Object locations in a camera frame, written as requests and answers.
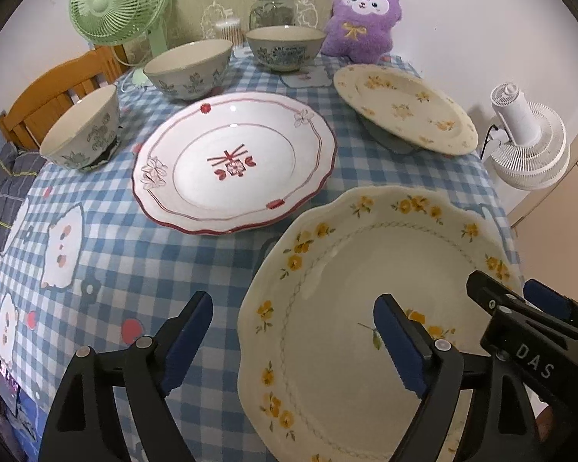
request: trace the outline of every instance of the purple plush toy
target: purple plush toy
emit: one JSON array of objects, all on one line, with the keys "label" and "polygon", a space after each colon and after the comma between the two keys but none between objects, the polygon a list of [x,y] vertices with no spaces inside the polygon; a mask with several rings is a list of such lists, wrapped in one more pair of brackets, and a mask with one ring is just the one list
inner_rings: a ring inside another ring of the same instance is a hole
[{"label": "purple plush toy", "polygon": [[402,17],[399,0],[334,0],[321,53],[374,64],[392,49],[390,30]]}]

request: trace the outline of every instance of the chain pattern on plate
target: chain pattern on plate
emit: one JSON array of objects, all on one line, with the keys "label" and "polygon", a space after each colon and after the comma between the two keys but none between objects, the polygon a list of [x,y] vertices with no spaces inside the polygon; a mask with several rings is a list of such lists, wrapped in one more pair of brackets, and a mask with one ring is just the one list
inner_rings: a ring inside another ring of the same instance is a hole
[{"label": "chain pattern on plate", "polygon": [[342,236],[341,238],[336,240],[334,243],[332,243],[328,248],[326,248],[319,257],[317,257],[316,259],[314,259],[311,262],[311,265],[305,269],[304,274],[302,275],[299,282],[296,284],[295,288],[293,289],[293,294],[291,294],[291,297],[289,299],[289,304],[287,305],[287,310],[285,310],[285,315],[283,316],[283,320],[282,320],[283,326],[281,329],[281,372],[283,375],[283,382],[285,384],[285,392],[289,396],[289,401],[290,401],[291,405],[293,405],[293,409],[296,411],[296,413],[302,419],[302,422],[304,422],[307,429],[310,432],[312,432],[316,437],[321,439],[321,441],[323,441],[324,443],[329,445],[334,450],[341,452],[342,454],[347,454],[347,455],[350,455],[351,457],[361,458],[364,460],[389,460],[390,457],[392,456],[392,454],[382,455],[382,454],[372,454],[369,452],[356,452],[355,450],[345,448],[345,447],[339,445],[338,443],[335,443],[334,441],[330,440],[328,437],[325,436],[325,434],[320,432],[315,426],[313,426],[311,424],[311,422],[308,420],[306,415],[302,412],[302,409],[297,404],[295,396],[293,395],[293,392],[291,391],[291,389],[289,387],[289,381],[287,379],[287,365],[285,363],[285,337],[287,336],[287,325],[289,323],[289,315],[291,314],[291,309],[293,308],[293,304],[295,302],[295,299],[296,299],[297,295],[300,293],[300,291],[302,290],[302,284],[304,283],[306,278],[309,276],[309,274],[313,271],[313,268],[324,257],[326,257],[330,253],[331,250],[336,248],[341,243],[347,241],[348,239],[351,239],[356,234],[361,234],[361,233],[366,232],[366,231],[372,231],[373,229],[381,229],[381,228],[388,228],[388,227],[402,227],[402,228],[407,228],[407,229],[414,229],[415,231],[421,231],[423,233],[427,233],[427,234],[430,234],[432,236],[435,236],[436,238],[442,239],[448,245],[450,245],[456,251],[458,251],[458,253],[460,253],[465,258],[465,260],[473,267],[474,270],[478,269],[477,265],[475,264],[475,262],[473,262],[473,259],[472,259],[472,257],[469,256],[469,254],[467,254],[461,247],[459,247],[451,239],[443,236],[441,233],[439,233],[437,231],[434,231],[434,230],[432,230],[426,226],[420,226],[420,225],[417,225],[414,223],[409,223],[409,222],[401,222],[398,220],[394,220],[391,222],[376,222],[374,224],[356,229],[355,231],[352,231],[349,234]]}]

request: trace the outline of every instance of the beige floor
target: beige floor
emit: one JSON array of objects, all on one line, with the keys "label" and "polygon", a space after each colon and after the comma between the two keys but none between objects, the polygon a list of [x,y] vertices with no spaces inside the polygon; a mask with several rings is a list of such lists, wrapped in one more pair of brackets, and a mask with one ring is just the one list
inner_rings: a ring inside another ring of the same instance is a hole
[{"label": "beige floor", "polygon": [[514,230],[525,278],[578,300],[578,164]]}]

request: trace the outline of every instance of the chair backrest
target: chair backrest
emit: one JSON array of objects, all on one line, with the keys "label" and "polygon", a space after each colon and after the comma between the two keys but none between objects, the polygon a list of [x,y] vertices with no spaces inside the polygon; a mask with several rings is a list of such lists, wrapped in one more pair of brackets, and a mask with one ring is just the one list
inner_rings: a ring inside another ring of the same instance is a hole
[{"label": "chair backrest", "polygon": [[[126,62],[124,49],[114,50]],[[127,69],[110,47],[99,47],[54,67],[25,90],[8,113],[0,115],[2,135],[19,147],[39,149],[49,129],[73,105],[70,92],[82,99],[99,88],[99,75],[113,83]]]}]

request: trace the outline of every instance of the scalloped plate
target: scalloped plate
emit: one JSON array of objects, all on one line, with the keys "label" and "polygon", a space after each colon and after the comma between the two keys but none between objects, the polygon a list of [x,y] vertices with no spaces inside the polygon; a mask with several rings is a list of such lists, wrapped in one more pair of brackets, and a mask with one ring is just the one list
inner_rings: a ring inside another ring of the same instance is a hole
[{"label": "scalloped plate", "polygon": [[293,212],[330,176],[336,139],[309,106],[263,92],[183,109],[146,140],[133,192],[155,222],[186,233],[260,227]]},{"label": "scalloped plate", "polygon": [[469,115],[412,74],[355,64],[336,72],[334,87],[358,113],[413,144],[452,156],[469,154],[478,145]]},{"label": "scalloped plate", "polygon": [[[419,400],[375,329],[374,301],[392,293],[433,338],[484,354],[489,316],[467,277],[481,269],[521,293],[495,231],[442,193],[400,186],[351,189],[291,224],[238,317],[240,400],[280,462],[390,459]],[[454,457],[469,403],[461,393],[441,461]]]}]

